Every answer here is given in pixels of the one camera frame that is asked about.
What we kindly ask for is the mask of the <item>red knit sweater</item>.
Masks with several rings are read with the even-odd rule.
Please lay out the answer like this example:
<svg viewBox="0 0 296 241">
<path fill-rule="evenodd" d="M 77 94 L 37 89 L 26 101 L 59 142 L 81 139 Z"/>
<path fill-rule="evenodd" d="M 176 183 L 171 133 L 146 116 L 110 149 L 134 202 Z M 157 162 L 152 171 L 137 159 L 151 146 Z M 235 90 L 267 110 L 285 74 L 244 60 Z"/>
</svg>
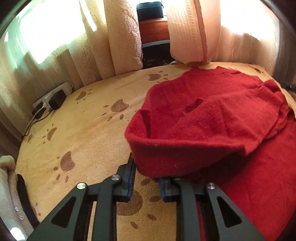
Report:
<svg viewBox="0 0 296 241">
<path fill-rule="evenodd" d="M 193 67 L 149 89 L 125 138 L 142 175 L 216 183 L 267 240 L 295 213 L 295 113 L 272 79 Z"/>
</svg>

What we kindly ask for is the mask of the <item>yellow paw print blanket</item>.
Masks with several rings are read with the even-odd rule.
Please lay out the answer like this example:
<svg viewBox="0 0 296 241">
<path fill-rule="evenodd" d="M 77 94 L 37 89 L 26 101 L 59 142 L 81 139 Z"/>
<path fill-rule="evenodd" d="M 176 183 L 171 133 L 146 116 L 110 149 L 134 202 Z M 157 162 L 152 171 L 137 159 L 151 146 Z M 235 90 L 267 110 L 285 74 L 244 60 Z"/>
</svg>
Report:
<svg viewBox="0 0 296 241">
<path fill-rule="evenodd" d="M 152 86 L 220 70 L 246 74 L 247 85 L 271 80 L 258 65 L 178 64 L 112 77 L 68 96 L 21 144 L 16 172 L 25 181 L 33 217 L 42 221 L 77 183 L 99 183 L 127 162 L 125 128 Z M 267 240 L 276 240 L 295 220 L 295 119 L 290 116 L 285 129 L 253 154 L 229 156 L 188 178 L 216 183 Z"/>
</svg>

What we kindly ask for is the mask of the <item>beige folded garment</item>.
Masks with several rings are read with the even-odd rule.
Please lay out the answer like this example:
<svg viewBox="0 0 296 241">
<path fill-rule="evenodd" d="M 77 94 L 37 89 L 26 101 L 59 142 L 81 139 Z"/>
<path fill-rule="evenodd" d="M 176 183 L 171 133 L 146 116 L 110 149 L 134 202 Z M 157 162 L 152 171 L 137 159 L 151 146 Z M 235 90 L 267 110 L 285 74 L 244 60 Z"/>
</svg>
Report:
<svg viewBox="0 0 296 241">
<path fill-rule="evenodd" d="M 39 225 L 12 156 L 1 156 L 1 240 L 27 240 Z"/>
</svg>

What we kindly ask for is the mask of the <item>ribbed peach curtain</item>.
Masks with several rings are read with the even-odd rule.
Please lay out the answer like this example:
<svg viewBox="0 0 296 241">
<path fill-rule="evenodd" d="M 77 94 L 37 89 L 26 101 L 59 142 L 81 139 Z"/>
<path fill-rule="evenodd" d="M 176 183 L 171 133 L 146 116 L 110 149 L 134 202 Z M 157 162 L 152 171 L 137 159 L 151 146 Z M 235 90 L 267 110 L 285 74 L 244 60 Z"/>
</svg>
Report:
<svg viewBox="0 0 296 241">
<path fill-rule="evenodd" d="M 169 1 L 171 56 L 184 64 L 209 63 L 218 49 L 220 1 Z"/>
</svg>

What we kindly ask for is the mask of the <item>black power adapter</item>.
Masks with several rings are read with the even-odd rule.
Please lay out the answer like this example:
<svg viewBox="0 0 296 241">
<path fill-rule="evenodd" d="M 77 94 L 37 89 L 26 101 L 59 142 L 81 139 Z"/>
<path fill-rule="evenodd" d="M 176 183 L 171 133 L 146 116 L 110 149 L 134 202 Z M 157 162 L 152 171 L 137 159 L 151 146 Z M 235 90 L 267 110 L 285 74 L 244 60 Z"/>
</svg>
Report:
<svg viewBox="0 0 296 241">
<path fill-rule="evenodd" d="M 53 96 L 49 100 L 49 106 L 51 107 L 51 109 L 57 110 L 57 109 L 59 109 L 62 106 L 62 104 L 64 103 L 65 99 L 66 99 L 66 94 L 61 89 L 58 92 L 56 92 L 55 94 L 53 94 Z"/>
</svg>

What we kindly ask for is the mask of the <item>white power strip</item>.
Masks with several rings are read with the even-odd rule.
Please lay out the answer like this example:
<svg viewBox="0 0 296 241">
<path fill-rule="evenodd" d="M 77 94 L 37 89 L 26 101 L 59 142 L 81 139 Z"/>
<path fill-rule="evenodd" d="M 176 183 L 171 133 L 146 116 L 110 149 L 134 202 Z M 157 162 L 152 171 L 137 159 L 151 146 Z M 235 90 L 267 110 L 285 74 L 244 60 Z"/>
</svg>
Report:
<svg viewBox="0 0 296 241">
<path fill-rule="evenodd" d="M 35 103 L 33 103 L 33 108 L 35 108 L 41 102 L 43 102 L 43 103 L 45 102 L 48 104 L 49 100 L 52 98 L 52 96 L 60 90 L 63 90 L 63 92 L 66 94 L 66 96 L 69 96 L 73 92 L 73 85 L 68 81 L 60 84 L 59 86 L 57 86 L 53 90 L 46 93 L 43 97 L 38 99 Z"/>
</svg>

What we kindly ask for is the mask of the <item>black speaker box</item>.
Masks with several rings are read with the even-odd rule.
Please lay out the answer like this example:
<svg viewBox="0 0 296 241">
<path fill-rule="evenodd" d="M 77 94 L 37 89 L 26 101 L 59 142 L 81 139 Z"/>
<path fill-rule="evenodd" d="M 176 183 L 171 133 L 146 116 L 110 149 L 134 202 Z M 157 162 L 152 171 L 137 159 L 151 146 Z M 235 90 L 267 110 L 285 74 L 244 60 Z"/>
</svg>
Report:
<svg viewBox="0 0 296 241">
<path fill-rule="evenodd" d="M 170 35 L 166 18 L 139 21 L 139 30 L 143 69 L 169 65 L 174 61 L 170 53 Z"/>
</svg>

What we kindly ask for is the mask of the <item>teal box on sill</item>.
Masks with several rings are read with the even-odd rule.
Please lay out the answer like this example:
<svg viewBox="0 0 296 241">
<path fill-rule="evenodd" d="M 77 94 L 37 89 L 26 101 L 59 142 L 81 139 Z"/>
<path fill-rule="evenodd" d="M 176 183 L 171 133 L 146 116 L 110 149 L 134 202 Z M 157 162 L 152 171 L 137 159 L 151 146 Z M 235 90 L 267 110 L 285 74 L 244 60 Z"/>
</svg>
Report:
<svg viewBox="0 0 296 241">
<path fill-rule="evenodd" d="M 163 4 L 160 1 L 137 4 L 137 16 L 139 21 L 162 19 Z"/>
</svg>

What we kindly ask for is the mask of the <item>beige patterned curtain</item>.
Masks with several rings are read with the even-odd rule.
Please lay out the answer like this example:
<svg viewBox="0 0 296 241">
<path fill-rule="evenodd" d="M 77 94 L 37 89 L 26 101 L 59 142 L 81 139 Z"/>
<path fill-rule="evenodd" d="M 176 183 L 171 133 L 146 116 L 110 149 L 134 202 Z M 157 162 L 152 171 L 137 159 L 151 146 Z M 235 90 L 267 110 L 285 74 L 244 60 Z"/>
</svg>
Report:
<svg viewBox="0 0 296 241">
<path fill-rule="evenodd" d="M 1 33 L 1 138 L 19 145 L 33 103 L 59 84 L 75 89 L 140 70 L 136 1 L 31 1 Z M 280 23 L 260 1 L 220 1 L 211 61 L 274 72 Z"/>
</svg>

